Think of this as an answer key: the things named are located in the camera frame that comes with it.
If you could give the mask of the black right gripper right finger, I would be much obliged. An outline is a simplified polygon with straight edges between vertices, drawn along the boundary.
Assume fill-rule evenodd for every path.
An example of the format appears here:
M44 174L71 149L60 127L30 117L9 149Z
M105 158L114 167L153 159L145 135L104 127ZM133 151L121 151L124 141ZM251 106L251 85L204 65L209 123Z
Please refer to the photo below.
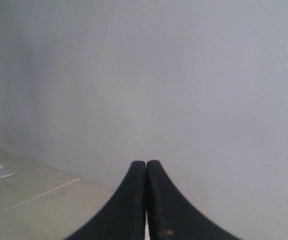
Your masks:
M197 210L158 160L146 165L146 211L152 240L238 239Z

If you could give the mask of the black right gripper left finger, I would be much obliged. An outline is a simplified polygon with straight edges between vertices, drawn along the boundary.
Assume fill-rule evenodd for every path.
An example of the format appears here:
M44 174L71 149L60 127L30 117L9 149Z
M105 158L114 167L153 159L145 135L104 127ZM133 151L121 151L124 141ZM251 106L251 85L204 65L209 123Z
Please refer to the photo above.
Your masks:
M145 239L146 165L133 161L106 204L68 240L143 240Z

